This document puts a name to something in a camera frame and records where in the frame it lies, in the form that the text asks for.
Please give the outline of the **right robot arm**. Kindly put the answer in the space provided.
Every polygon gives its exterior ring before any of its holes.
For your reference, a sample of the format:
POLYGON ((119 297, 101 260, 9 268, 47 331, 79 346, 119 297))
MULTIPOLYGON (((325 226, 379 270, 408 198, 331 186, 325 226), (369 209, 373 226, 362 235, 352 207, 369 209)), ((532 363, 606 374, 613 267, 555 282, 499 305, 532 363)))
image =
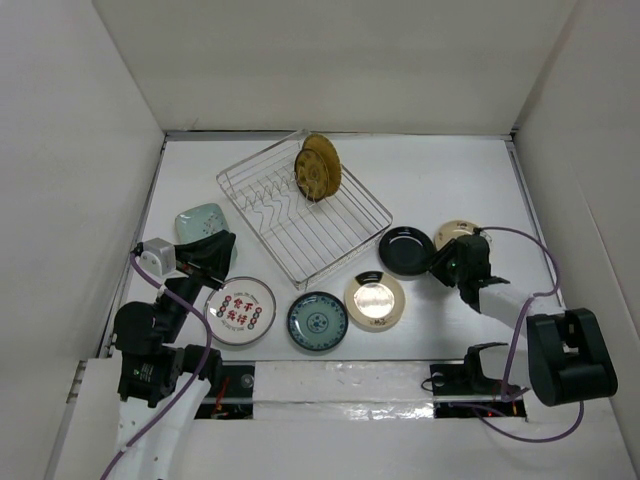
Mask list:
MULTIPOLYGON (((430 274, 458 290, 472 310, 513 328, 513 339, 505 345, 508 351, 498 362, 482 358, 495 346, 488 342, 469 346, 458 364, 433 366, 437 394, 492 395, 511 402, 533 391, 553 407, 617 392, 617 376, 593 312, 533 310, 539 293, 524 294, 492 275, 490 246, 481 229, 452 238, 425 257, 402 245, 420 235, 411 229, 387 233, 379 246, 381 261, 404 275, 430 274)), ((326 292, 299 296, 285 312, 285 328, 299 348, 325 352, 343 341, 350 325, 386 332, 407 316, 407 295, 395 276, 367 271, 350 281, 342 299, 326 292)))

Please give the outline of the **cream plate with drawings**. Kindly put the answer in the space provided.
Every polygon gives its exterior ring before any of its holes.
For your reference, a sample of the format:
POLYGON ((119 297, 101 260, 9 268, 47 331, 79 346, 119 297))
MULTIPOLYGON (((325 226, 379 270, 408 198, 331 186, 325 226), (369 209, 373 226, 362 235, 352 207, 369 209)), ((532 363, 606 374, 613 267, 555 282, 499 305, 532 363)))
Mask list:
POLYGON ((434 237, 434 246, 437 251, 441 250, 449 241, 464 235, 474 235, 480 228, 474 222, 467 220, 450 220, 442 224, 434 237))

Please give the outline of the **black plate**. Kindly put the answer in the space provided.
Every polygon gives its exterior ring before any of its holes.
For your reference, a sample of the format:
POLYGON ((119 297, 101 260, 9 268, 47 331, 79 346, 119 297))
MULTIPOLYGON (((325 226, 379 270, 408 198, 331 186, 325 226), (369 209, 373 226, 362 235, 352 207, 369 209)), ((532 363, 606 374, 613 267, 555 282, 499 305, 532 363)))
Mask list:
POLYGON ((392 273, 417 276, 427 272, 436 249, 422 231, 399 226, 387 231, 378 245, 382 264, 392 273))

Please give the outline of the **brown yellow patterned plate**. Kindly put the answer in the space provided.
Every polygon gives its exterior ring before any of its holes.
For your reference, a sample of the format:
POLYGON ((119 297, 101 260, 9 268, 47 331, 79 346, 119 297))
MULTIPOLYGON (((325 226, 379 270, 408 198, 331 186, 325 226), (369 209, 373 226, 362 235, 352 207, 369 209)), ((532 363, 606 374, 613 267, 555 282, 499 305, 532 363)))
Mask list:
POLYGON ((322 157, 311 149, 302 149, 294 162, 296 183, 302 195, 312 202, 326 197, 329 174, 322 157))

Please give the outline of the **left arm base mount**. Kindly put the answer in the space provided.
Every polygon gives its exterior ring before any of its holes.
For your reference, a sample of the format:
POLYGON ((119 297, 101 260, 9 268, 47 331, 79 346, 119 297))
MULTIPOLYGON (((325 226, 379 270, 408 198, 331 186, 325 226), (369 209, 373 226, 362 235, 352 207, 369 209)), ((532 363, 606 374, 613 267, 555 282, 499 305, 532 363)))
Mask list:
POLYGON ((255 364, 231 362, 222 367, 220 380, 198 407, 198 420, 249 420, 253 418, 255 364))

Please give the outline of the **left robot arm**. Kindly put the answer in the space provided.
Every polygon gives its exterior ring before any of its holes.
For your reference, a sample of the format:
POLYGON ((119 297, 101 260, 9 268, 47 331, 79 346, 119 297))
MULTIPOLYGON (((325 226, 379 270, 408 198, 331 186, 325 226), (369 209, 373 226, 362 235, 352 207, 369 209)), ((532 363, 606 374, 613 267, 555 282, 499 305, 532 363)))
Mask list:
POLYGON ((191 424, 205 397, 222 387, 222 358, 195 302, 229 273, 235 234, 221 230, 174 245, 138 243, 130 266, 157 291, 151 303, 132 301, 115 315, 113 345, 121 355, 119 421, 104 479, 169 479, 177 472, 191 424))

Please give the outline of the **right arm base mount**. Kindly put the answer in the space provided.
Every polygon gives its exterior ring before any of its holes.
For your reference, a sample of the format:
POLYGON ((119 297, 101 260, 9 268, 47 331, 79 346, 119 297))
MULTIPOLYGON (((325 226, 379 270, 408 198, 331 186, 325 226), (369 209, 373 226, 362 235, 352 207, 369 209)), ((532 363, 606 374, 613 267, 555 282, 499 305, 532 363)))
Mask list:
POLYGON ((482 380, 473 386, 462 363, 435 363, 421 389, 431 393, 437 419, 466 419, 480 417, 526 418, 524 401, 502 402, 497 380, 482 380))

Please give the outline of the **yellow woven pattern plate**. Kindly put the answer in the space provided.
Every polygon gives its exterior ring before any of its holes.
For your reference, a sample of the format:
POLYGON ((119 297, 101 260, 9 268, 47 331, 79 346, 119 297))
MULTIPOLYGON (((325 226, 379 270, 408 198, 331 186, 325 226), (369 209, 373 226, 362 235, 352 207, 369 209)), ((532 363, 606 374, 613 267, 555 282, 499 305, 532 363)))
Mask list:
POLYGON ((342 180, 342 164, 333 143, 324 135, 312 133, 303 142, 304 149, 318 153, 325 162, 328 172, 327 197, 333 196, 340 188, 342 180))

